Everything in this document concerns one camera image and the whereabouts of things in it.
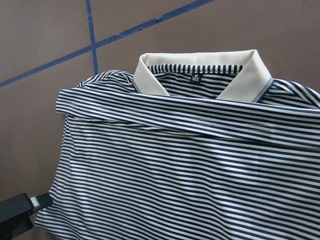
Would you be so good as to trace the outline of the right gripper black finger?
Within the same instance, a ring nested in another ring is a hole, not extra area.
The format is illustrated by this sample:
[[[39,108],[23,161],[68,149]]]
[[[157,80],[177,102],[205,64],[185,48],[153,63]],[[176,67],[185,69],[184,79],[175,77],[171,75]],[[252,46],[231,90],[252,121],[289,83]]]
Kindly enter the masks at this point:
[[[53,204],[49,193],[29,197],[21,193],[0,202],[0,238],[11,240],[33,228],[30,216]]]

